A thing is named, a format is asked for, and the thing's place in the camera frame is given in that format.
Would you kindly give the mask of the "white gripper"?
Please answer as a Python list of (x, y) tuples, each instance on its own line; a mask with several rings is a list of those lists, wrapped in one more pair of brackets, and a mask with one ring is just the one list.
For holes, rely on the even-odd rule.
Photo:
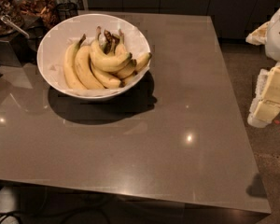
[(255, 46), (265, 45), (266, 55), (278, 61), (270, 71), (260, 70), (256, 96), (247, 118), (249, 125), (265, 128), (280, 113), (280, 8), (273, 14), (270, 22), (264, 22), (250, 33), (245, 41)]

